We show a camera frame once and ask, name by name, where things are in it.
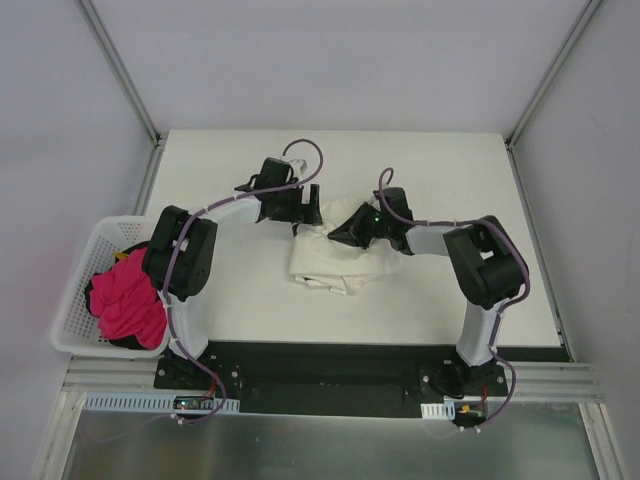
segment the laundry basket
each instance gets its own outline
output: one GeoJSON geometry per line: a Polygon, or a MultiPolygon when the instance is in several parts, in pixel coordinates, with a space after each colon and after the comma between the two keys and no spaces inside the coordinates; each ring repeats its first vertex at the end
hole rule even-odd
{"type": "Polygon", "coordinates": [[[84,297],[91,277],[106,272],[115,263],[114,252],[150,240],[155,226],[155,221],[136,216],[108,217],[95,226],[53,325],[51,343],[57,350],[91,357],[149,358],[165,349],[168,329],[155,350],[130,350],[111,345],[102,338],[98,319],[87,311],[84,297]]]}

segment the wire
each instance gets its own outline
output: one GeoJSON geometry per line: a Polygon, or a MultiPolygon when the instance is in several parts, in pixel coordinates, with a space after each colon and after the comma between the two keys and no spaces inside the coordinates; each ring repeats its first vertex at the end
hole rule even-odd
{"type": "Polygon", "coordinates": [[[503,358],[498,356],[498,353],[497,353],[497,350],[496,350],[496,340],[498,338],[498,332],[500,330],[500,324],[502,323],[502,317],[504,316],[503,315],[504,311],[507,308],[509,308],[509,307],[511,307],[513,305],[516,305],[517,303],[522,302],[523,300],[525,300],[529,296],[529,293],[531,293],[531,280],[529,279],[529,269],[527,268],[527,264],[524,261],[524,258],[522,257],[522,254],[518,251],[518,249],[513,244],[511,239],[507,235],[505,235],[493,223],[488,222],[487,220],[483,220],[483,219],[479,218],[479,219],[476,219],[476,220],[464,220],[464,221],[461,221],[461,222],[458,222],[458,221],[455,221],[455,222],[452,222],[452,221],[435,221],[435,222],[433,222],[433,221],[429,221],[429,220],[409,220],[408,218],[404,218],[401,215],[399,215],[398,213],[396,213],[391,208],[391,206],[389,205],[389,202],[387,202],[387,199],[382,194],[382,192],[383,192],[383,190],[385,188],[385,185],[389,185],[389,183],[393,179],[393,175],[394,175],[393,168],[392,167],[387,167],[380,173],[380,177],[378,179],[378,189],[379,189],[379,192],[380,192],[380,194],[379,194],[380,204],[384,206],[384,208],[389,212],[389,214],[391,214],[391,216],[393,218],[395,218],[396,220],[398,220],[398,221],[400,221],[402,223],[405,223],[407,225],[413,225],[413,226],[422,225],[422,226],[427,226],[427,227],[429,227],[429,226],[431,226],[431,227],[457,227],[457,226],[466,226],[466,225],[481,225],[483,227],[486,227],[487,229],[489,229],[491,231],[491,233],[493,233],[496,237],[498,237],[498,239],[505,245],[505,247],[507,247],[507,250],[509,251],[511,256],[513,256],[513,258],[515,259],[516,263],[518,264],[518,267],[520,268],[520,270],[522,272],[522,277],[524,279],[524,292],[522,292],[522,295],[520,295],[519,297],[512,298],[511,300],[503,303],[498,308],[498,310],[496,311],[495,321],[493,322],[493,328],[491,330],[491,336],[489,337],[489,344],[487,345],[487,348],[491,352],[491,356],[493,357],[493,359],[496,362],[505,365],[509,370],[511,370],[511,386],[509,388],[509,392],[507,394],[507,397],[505,398],[505,400],[502,403],[502,405],[500,405],[498,410],[496,410],[495,413],[493,413],[493,415],[491,415],[491,417],[489,417],[487,420],[485,420],[483,422],[483,425],[484,425],[487,422],[492,421],[494,418],[498,417],[499,415],[501,415],[504,412],[506,407],[511,402],[511,399],[513,398],[513,394],[514,394],[515,389],[516,389],[516,370],[515,370],[515,368],[513,368],[513,365],[511,365],[509,362],[507,362],[506,360],[504,360],[503,358]]]}
{"type": "Polygon", "coordinates": [[[475,405],[469,405],[469,407],[476,408],[476,407],[482,406],[482,409],[486,410],[486,401],[488,396],[489,396],[489,389],[487,388],[487,384],[484,384],[482,386],[482,398],[478,403],[476,403],[475,405]]]}
{"type": "Polygon", "coordinates": [[[207,393],[205,393],[202,396],[203,400],[211,400],[211,398],[213,397],[214,393],[216,393],[216,381],[215,380],[211,380],[211,388],[209,388],[209,390],[207,391],[207,393]]]}
{"type": "Polygon", "coordinates": [[[129,428],[128,430],[125,430],[124,432],[120,432],[117,433],[115,435],[111,435],[110,437],[94,437],[93,435],[91,435],[89,432],[87,432],[87,428],[85,425],[85,420],[82,418],[82,416],[80,416],[80,420],[78,421],[78,431],[80,432],[80,435],[87,438],[88,440],[94,442],[94,443],[100,443],[100,444],[104,444],[104,443],[111,443],[114,440],[118,440],[120,438],[124,438],[127,435],[132,434],[133,432],[140,430],[142,427],[145,427],[147,425],[149,425],[150,423],[154,423],[157,420],[160,420],[161,418],[171,418],[171,414],[168,413],[162,413],[160,415],[154,415],[153,417],[149,417],[146,420],[135,424],[133,427],[129,428]]]}

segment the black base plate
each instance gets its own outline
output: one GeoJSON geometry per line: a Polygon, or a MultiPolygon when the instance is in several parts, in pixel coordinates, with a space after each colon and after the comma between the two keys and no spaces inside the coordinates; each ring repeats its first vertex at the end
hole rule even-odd
{"type": "MultiPolygon", "coordinates": [[[[220,375],[244,413],[420,418],[421,403],[443,398],[425,377],[454,352],[454,346],[210,342],[199,360],[220,375]]],[[[513,361],[569,361],[562,348],[501,348],[500,354],[513,361]]],[[[507,394],[499,377],[501,367],[487,382],[489,396],[507,394]]],[[[204,393],[210,386],[207,374],[171,352],[158,362],[155,388],[204,393]]],[[[482,392],[476,387],[465,394],[482,392]]]]}

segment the pink cloth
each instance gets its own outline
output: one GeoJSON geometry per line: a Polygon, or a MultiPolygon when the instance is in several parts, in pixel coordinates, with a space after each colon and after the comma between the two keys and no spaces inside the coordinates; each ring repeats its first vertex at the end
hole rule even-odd
{"type": "Polygon", "coordinates": [[[144,348],[155,350],[162,343],[167,315],[142,271],[146,248],[134,250],[129,258],[117,262],[111,270],[91,279],[91,313],[107,340],[135,335],[144,348]]]}

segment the metal frame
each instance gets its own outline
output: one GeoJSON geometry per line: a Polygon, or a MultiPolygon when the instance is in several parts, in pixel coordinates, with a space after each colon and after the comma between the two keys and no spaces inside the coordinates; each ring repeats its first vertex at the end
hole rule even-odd
{"type": "Polygon", "coordinates": [[[131,210],[132,215],[144,215],[149,205],[149,199],[151,198],[151,191],[153,190],[153,184],[156,181],[156,175],[160,168],[160,162],[162,161],[162,154],[164,153],[165,145],[167,144],[167,134],[161,134],[158,138],[158,142],[154,145],[151,157],[147,163],[147,168],[144,172],[144,177],[140,188],[138,189],[138,195],[136,201],[131,210]]]}
{"type": "Polygon", "coordinates": [[[567,60],[575,50],[578,42],[587,30],[587,27],[589,27],[604,2],[605,0],[588,0],[586,5],[583,7],[578,18],[571,27],[571,30],[569,30],[569,33],[562,42],[562,45],[560,45],[558,53],[553,57],[547,71],[544,72],[544,75],[533,92],[531,99],[527,103],[524,112],[522,112],[522,115],[518,119],[513,133],[507,138],[506,143],[509,150],[513,149],[513,146],[522,136],[522,133],[527,128],[527,125],[533,118],[533,115],[549,92],[553,81],[566,65],[567,60]]]}
{"type": "Polygon", "coordinates": [[[542,274],[542,283],[544,285],[544,289],[547,294],[547,299],[549,300],[549,306],[551,307],[551,314],[553,315],[556,328],[558,329],[560,344],[564,346],[564,348],[567,350],[567,353],[569,354],[569,357],[573,359],[574,357],[572,354],[571,342],[567,338],[567,333],[565,331],[564,325],[562,324],[560,309],[558,308],[558,301],[556,299],[555,293],[553,292],[553,288],[551,286],[551,278],[549,277],[549,271],[547,269],[547,264],[544,260],[544,255],[542,254],[542,247],[540,246],[540,237],[538,235],[538,228],[536,225],[535,217],[533,216],[533,211],[531,210],[529,196],[527,194],[525,185],[522,181],[522,177],[520,176],[520,171],[518,170],[518,162],[516,161],[514,152],[512,151],[512,149],[508,147],[508,145],[506,146],[507,146],[507,156],[509,157],[509,163],[511,164],[511,171],[513,172],[513,178],[516,182],[518,195],[520,196],[520,203],[522,204],[522,210],[524,211],[524,217],[527,222],[527,227],[529,227],[529,233],[531,235],[531,240],[533,243],[533,251],[536,255],[536,260],[538,261],[538,265],[540,266],[540,273],[542,274]]]}
{"type": "MultiPolygon", "coordinates": [[[[120,57],[92,0],[75,0],[93,32],[111,71],[129,101],[136,117],[153,145],[138,196],[132,208],[134,214],[144,214],[164,151],[166,135],[161,136],[120,57]]],[[[525,217],[533,237],[537,260],[555,313],[558,328],[564,335],[553,289],[540,250],[537,228],[525,188],[520,178],[513,148],[546,97],[554,79],[562,70],[585,30],[595,18],[604,0],[589,0],[580,12],[549,68],[527,103],[513,133],[506,142],[514,178],[521,196],[525,217]]],[[[186,391],[158,391],[153,388],[157,359],[115,360],[74,358],[62,387],[54,417],[48,430],[45,447],[36,464],[36,478],[60,478],[68,455],[81,409],[88,392],[129,392],[148,395],[189,394],[186,391]]],[[[514,401],[578,403],[587,430],[598,472],[603,479],[627,478],[618,446],[615,442],[600,385],[591,365],[581,363],[514,362],[518,383],[514,401]]]]}
{"type": "MultiPolygon", "coordinates": [[[[127,392],[190,395],[193,391],[156,390],[157,359],[117,360],[74,357],[63,392],[127,392]]],[[[585,363],[512,362],[518,375],[514,401],[600,403],[600,383],[594,368],[585,363]]],[[[507,381],[511,374],[507,372],[507,381]]]]}
{"type": "Polygon", "coordinates": [[[118,85],[122,89],[122,93],[129,101],[131,108],[133,109],[133,113],[138,118],[138,121],[142,125],[142,127],[147,132],[149,139],[153,143],[153,145],[157,145],[158,140],[160,139],[160,134],[153,124],[153,120],[147,111],[147,108],[144,106],[142,102],[142,98],[140,94],[136,90],[135,85],[133,84],[133,80],[129,76],[129,72],[127,68],[124,66],[124,62],[116,49],[109,32],[104,26],[104,22],[102,18],[100,18],[100,14],[93,4],[92,0],[76,0],[76,4],[82,13],[82,16],[87,21],[89,25],[89,29],[91,33],[95,36],[96,43],[102,50],[104,54],[104,58],[107,61],[107,64],[111,68],[111,72],[115,77],[118,85]]]}

